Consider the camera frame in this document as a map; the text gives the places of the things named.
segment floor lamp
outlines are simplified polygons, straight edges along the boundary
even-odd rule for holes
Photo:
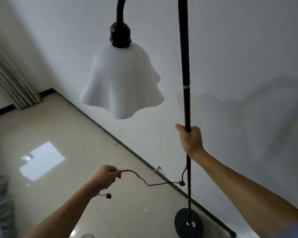
[[[110,28],[110,42],[94,55],[81,102],[107,109],[117,119],[130,118],[136,111],[164,101],[157,84],[160,75],[152,67],[146,51],[131,41],[130,28],[124,23],[126,0],[118,0],[117,19]],[[178,0],[181,43],[185,128],[190,128],[190,70],[187,0]],[[201,238],[203,224],[191,209],[191,159],[187,155],[188,208],[180,209],[174,219],[181,238]]]

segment lampshade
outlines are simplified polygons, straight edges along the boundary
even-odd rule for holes
[[[159,81],[142,47],[131,42],[129,47],[117,48],[108,41],[94,55],[81,102],[105,108],[116,119],[127,119],[140,109],[163,103]]]

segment lamp base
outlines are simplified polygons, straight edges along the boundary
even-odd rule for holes
[[[174,225],[178,236],[180,238],[202,238],[204,229],[201,218],[191,209],[190,224],[187,224],[188,212],[188,208],[182,208],[175,215]]]

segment tiled floor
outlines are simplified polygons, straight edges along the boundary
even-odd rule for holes
[[[0,116],[0,173],[10,176],[16,206],[17,237],[22,237],[61,206],[103,164],[132,169],[148,183],[161,182],[71,104],[52,94],[41,104]],[[176,212],[187,200],[171,186],[148,187],[134,174],[123,174],[86,208],[72,237],[178,237]],[[204,237],[229,237],[196,207]]]

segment baseboard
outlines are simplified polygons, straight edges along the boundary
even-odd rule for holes
[[[48,90],[45,90],[43,92],[40,92],[39,95],[40,95],[41,98],[44,98],[47,95],[50,95],[50,94],[55,93],[55,92],[56,91],[53,88],[50,88]],[[12,111],[14,109],[16,109],[16,107],[14,106],[14,104],[10,104],[10,105],[8,105],[8,106],[6,106],[4,108],[0,108],[0,115],[3,115],[5,113],[7,113],[7,112],[10,112],[10,111]]]
[[[83,111],[81,111],[79,108],[77,108],[72,102],[70,102],[67,98],[65,98],[63,95],[61,95],[59,92],[57,92],[61,97],[63,97],[66,101],[68,101],[74,108],[76,108],[77,111],[79,111],[81,114],[83,114],[86,118],[88,118],[90,121],[92,121],[94,124],[96,124],[98,127],[100,127],[105,133],[107,133],[111,138],[113,138],[117,144],[120,144],[125,149],[127,149],[131,154],[133,154],[137,159],[139,159],[141,162],[143,162],[149,169],[152,171],[155,170],[153,166],[151,166],[147,161],[145,161],[143,158],[141,158],[138,154],[136,154],[134,151],[132,151],[129,147],[127,147],[123,142],[121,142],[119,139],[117,139],[114,135],[112,135],[110,132],[108,132],[105,128],[103,128],[101,125],[99,125],[97,122],[95,122],[93,119],[91,119],[87,114],[85,114]],[[164,175],[157,172],[156,173],[160,178],[162,178],[166,182],[170,182]],[[186,199],[188,198],[187,193],[185,193],[183,190],[181,190],[178,186],[175,184],[169,184],[171,185],[176,191],[178,191],[181,195],[183,195]],[[204,208],[202,205],[200,205],[197,201],[191,198],[192,204],[194,204],[197,208],[199,208],[201,211],[203,211],[208,217],[210,217],[214,222],[216,222],[219,226],[223,228],[226,232],[228,232],[231,236],[231,238],[236,237],[236,233],[232,231],[228,226],[226,226],[222,221],[220,221],[218,218],[216,218],[213,214],[211,214],[206,208]]]

